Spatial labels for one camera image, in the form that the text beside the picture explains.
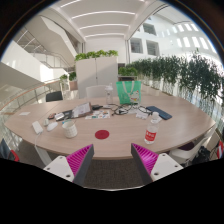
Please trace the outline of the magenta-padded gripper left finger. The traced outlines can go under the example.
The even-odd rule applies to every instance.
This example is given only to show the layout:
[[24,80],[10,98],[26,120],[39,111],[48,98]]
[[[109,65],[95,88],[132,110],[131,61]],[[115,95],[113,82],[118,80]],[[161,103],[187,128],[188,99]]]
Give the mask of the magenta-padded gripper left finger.
[[94,146],[90,144],[68,156],[58,156],[44,170],[82,186],[93,155]]

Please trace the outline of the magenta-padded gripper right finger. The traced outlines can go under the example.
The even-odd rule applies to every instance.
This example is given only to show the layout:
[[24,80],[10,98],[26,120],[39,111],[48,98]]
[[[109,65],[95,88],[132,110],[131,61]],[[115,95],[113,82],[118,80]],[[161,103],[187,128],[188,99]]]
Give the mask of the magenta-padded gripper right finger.
[[182,169],[182,166],[168,154],[157,154],[135,143],[131,144],[131,154],[144,185]]

